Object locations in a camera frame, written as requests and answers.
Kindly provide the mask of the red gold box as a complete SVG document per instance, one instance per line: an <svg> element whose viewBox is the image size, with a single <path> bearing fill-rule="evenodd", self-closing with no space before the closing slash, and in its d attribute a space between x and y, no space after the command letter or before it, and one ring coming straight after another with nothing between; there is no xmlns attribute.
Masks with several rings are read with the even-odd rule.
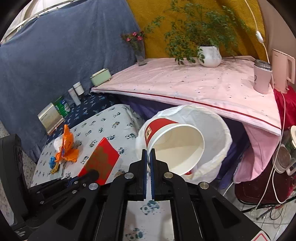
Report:
<svg viewBox="0 0 296 241"><path fill-rule="evenodd" d="M119 153L112 147L107 138L103 138L79 172L78 177L95 170L98 172L98 178L95 182L98 185L104 185L118 159Z"/></svg>

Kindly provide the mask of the orange plastic wrapper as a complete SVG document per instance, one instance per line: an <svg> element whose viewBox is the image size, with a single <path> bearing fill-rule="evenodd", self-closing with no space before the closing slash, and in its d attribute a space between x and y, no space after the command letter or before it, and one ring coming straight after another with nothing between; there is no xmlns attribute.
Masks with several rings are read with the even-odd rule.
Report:
<svg viewBox="0 0 296 241"><path fill-rule="evenodd" d="M79 156L79 150L74 148L74 135L70 132L69 126L64 125L63 147L60 152L55 154L55 162L59 163L62 161L77 162Z"/></svg>

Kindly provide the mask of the red and white paper cup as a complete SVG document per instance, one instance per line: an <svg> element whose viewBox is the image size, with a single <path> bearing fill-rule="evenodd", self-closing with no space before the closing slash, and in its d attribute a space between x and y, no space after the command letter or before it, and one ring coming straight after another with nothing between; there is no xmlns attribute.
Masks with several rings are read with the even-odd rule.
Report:
<svg viewBox="0 0 296 241"><path fill-rule="evenodd" d="M205 149L204 137L196 127L167 118L155 118L148 123L144 139L147 153L155 151L156 158L178 175L190 172Z"/></svg>

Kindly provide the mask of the blue wrapper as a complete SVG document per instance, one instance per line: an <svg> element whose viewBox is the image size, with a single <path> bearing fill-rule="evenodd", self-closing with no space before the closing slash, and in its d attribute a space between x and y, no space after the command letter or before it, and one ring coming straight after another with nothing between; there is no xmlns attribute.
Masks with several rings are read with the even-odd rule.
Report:
<svg viewBox="0 0 296 241"><path fill-rule="evenodd" d="M56 162L55 162L56 158L54 156L52 156L49 160L49 166L50 166L50 169L53 169L56 165Z"/></svg>

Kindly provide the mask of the white tissue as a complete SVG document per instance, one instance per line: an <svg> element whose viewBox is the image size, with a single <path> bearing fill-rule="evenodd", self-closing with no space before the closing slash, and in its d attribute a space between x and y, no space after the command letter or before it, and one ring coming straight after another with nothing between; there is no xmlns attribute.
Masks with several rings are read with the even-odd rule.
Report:
<svg viewBox="0 0 296 241"><path fill-rule="evenodd" d="M63 137L57 137L53 142L54 148L57 152L60 152L63 147Z"/></svg>

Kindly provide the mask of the white trash bag bin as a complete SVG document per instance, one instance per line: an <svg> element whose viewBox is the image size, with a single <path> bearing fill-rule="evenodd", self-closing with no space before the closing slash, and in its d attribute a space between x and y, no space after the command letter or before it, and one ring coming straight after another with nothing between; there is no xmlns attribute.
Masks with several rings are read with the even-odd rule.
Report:
<svg viewBox="0 0 296 241"><path fill-rule="evenodd" d="M198 184L212 182L218 175L222 161L232 144L231 133L225 121L207 108L195 105L180 105L159 111L149 119L139 130L135 139L135 149L138 157L142 150L147 151L144 139L144 129L155 118L167 118L178 123L185 123L196 127L203 135L205 149L200 161L187 174L180 175L187 182Z"/></svg>

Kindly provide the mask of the yellow black small box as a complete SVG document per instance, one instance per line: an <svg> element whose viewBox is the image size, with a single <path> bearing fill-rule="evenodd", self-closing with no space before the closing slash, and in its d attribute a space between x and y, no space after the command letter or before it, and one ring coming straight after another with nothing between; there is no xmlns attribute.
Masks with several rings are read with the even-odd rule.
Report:
<svg viewBox="0 0 296 241"><path fill-rule="evenodd" d="M55 174L58 170L59 170L59 166L60 164L59 163L55 163L55 166L54 168L51 170L51 174Z"/></svg>

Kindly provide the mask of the panda print tablecloth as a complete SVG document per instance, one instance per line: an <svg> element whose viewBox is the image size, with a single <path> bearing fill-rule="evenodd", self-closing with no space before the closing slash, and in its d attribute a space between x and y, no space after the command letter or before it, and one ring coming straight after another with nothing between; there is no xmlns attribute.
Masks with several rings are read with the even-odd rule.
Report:
<svg viewBox="0 0 296 241"><path fill-rule="evenodd" d="M57 149L51 141L45 145L31 182L36 186L56 178L78 175L98 143L106 138L119 153L119 160L108 181L128 171L132 162L140 160L135 149L136 138L144 120L128 105L116 104L71 128L75 149L79 156L75 163L67 162L51 174L49 160ZM154 201L151 195L151 174L147 173L147 197L144 201L130 201L125 219L124 240L174 240L168 201Z"/></svg>

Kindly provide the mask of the gold beige book box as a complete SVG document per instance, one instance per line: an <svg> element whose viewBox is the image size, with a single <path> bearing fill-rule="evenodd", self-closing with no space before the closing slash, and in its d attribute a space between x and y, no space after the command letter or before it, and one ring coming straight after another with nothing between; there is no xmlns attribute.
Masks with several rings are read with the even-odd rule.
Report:
<svg viewBox="0 0 296 241"><path fill-rule="evenodd" d="M42 123L48 135L50 135L63 121L64 118L52 103L49 103L39 114L39 121Z"/></svg>

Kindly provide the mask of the green white carton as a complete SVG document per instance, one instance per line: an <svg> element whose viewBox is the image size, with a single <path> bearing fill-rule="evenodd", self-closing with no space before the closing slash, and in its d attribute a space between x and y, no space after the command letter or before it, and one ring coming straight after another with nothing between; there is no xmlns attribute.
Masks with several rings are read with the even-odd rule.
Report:
<svg viewBox="0 0 296 241"><path fill-rule="evenodd" d="M59 97L53 105L55 106L56 110L62 117L66 117L69 112L71 111L71 108L69 107L67 101L64 99L64 97Z"/></svg>

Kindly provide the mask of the navy floral cloth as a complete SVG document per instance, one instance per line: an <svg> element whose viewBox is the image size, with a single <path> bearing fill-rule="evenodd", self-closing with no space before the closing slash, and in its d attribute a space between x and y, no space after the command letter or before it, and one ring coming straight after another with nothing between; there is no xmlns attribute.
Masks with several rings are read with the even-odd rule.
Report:
<svg viewBox="0 0 296 241"><path fill-rule="evenodd" d="M59 137L63 133L64 125L67 124L69 128L73 128L79 123L87 120L95 114L115 105L120 104L118 97L108 93L90 93L81 102L79 106L74 106L69 114L67 114L65 121L60 124L51 135L47 136L47 142Z"/></svg>

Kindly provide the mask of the white slim bottle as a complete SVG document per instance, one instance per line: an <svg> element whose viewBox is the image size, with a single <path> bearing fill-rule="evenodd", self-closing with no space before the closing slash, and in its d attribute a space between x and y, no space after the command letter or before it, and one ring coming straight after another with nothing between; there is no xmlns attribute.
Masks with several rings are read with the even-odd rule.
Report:
<svg viewBox="0 0 296 241"><path fill-rule="evenodd" d="M73 88L70 88L68 90L68 93L70 94L71 98L73 99L74 104L76 106L79 106L81 104L81 101L80 101L78 95L76 94L75 90Z"/></svg>

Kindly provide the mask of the white jar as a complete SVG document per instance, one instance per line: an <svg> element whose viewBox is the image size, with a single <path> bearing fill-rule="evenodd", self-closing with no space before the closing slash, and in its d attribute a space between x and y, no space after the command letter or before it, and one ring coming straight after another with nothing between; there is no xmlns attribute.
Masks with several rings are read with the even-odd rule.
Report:
<svg viewBox="0 0 296 241"><path fill-rule="evenodd" d="M73 88L78 96L81 96L84 93L84 89L80 82L77 82L73 85Z"/></svg>

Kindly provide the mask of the pink tumbler metal lid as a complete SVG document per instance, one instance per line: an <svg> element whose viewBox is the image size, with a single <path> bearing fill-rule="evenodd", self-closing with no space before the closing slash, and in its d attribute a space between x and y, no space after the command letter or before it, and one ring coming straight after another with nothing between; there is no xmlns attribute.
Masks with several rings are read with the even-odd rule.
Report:
<svg viewBox="0 0 296 241"><path fill-rule="evenodd" d="M261 94L268 94L271 77L271 65L266 61L255 59L253 84L254 90Z"/></svg>

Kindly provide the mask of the yellow mustard wall cloth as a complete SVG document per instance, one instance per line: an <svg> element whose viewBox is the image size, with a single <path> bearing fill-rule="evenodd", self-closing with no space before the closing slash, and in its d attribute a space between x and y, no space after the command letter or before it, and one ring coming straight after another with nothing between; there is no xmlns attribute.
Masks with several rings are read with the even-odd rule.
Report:
<svg viewBox="0 0 296 241"><path fill-rule="evenodd" d="M201 47L215 46L224 57L266 60L256 32L264 33L258 1L128 1L148 58L195 62Z"/></svg>

